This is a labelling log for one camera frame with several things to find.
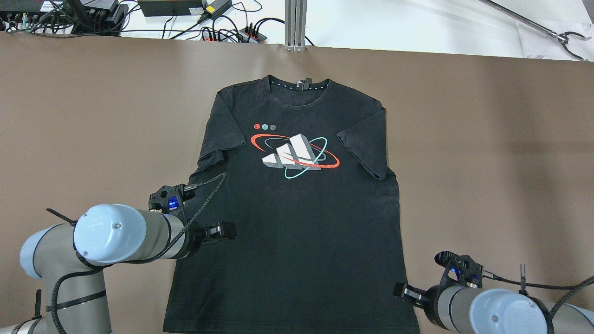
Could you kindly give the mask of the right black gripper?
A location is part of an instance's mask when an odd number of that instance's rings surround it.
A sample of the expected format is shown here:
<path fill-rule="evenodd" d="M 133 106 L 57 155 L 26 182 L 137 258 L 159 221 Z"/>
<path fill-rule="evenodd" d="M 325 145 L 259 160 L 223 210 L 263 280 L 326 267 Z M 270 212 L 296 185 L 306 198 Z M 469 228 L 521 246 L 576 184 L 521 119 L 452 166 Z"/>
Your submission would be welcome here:
<path fill-rule="evenodd" d="M 439 286 L 434 285 L 427 290 L 422 290 L 408 283 L 395 283 L 393 295 L 408 302 L 414 307 L 423 308 L 427 319 L 435 326 L 441 327 L 439 318 L 438 301 Z"/>

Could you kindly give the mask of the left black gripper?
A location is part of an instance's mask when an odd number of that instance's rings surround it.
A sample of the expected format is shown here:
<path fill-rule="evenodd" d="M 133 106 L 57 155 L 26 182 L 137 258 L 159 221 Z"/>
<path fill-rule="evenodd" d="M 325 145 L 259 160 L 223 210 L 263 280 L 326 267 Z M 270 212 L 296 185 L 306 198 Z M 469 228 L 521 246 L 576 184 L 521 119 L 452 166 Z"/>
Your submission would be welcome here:
<path fill-rule="evenodd" d="M 214 226 L 203 227 L 197 222 L 189 222 L 185 237 L 182 258 L 193 256 L 199 251 L 203 241 L 220 242 L 235 239 L 236 226 L 234 223 L 217 222 Z"/>

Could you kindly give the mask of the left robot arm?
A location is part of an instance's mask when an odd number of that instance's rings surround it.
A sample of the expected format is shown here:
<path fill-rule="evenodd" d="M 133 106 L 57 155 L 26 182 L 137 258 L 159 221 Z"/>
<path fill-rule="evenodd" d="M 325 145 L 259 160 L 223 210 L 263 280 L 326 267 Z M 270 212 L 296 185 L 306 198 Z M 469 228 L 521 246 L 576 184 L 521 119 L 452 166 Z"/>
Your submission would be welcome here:
<path fill-rule="evenodd" d="M 31 319 L 1 329 L 3 334 L 110 334 L 103 270 L 117 263 L 181 259 L 201 245 L 236 237 L 235 225 L 202 228 L 180 215 L 140 211 L 121 204 L 89 208 L 30 236 L 20 251 L 25 273 L 40 279 Z"/>

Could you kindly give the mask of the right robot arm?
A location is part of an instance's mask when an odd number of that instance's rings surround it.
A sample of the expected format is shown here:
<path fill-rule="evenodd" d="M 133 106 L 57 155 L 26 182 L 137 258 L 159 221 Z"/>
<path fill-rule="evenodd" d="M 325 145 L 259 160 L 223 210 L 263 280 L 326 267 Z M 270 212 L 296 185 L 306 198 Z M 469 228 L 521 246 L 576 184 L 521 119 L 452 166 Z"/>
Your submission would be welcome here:
<path fill-rule="evenodd" d="M 423 309 L 428 320 L 454 334 L 591 334 L 593 312 L 553 304 L 506 289 L 440 287 L 429 290 L 397 283 L 393 295 Z"/>

